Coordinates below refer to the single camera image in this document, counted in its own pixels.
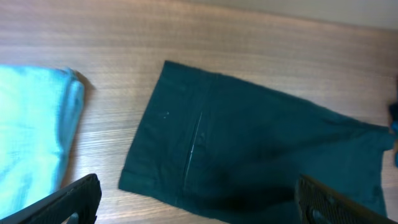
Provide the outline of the black shorts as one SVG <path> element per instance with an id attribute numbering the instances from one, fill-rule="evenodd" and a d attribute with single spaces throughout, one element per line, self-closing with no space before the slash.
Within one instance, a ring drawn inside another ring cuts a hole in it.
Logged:
<path id="1" fill-rule="evenodd" d="M 307 174 L 385 215 L 394 140 L 385 126 L 167 61 L 119 188 L 229 223 L 298 223 L 295 185 Z"/>

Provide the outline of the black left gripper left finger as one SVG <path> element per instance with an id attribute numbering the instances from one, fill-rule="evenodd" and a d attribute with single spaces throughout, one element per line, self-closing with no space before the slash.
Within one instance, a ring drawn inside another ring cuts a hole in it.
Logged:
<path id="1" fill-rule="evenodd" d="M 55 193 L 1 220 L 2 224 L 94 224 L 102 191 L 96 174 L 88 174 Z"/>

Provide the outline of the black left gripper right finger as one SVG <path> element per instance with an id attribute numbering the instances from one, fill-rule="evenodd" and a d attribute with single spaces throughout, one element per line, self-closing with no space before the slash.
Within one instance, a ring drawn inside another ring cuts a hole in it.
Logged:
<path id="1" fill-rule="evenodd" d="M 295 202 L 304 224 L 397 224 L 307 175 L 297 181 Z"/>

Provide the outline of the light blue denim shorts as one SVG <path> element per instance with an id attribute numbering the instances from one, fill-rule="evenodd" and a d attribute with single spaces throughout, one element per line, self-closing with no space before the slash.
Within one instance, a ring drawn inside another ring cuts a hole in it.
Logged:
<path id="1" fill-rule="evenodd" d="M 57 191 L 84 94 L 72 69 L 1 66 L 1 218 Z"/>

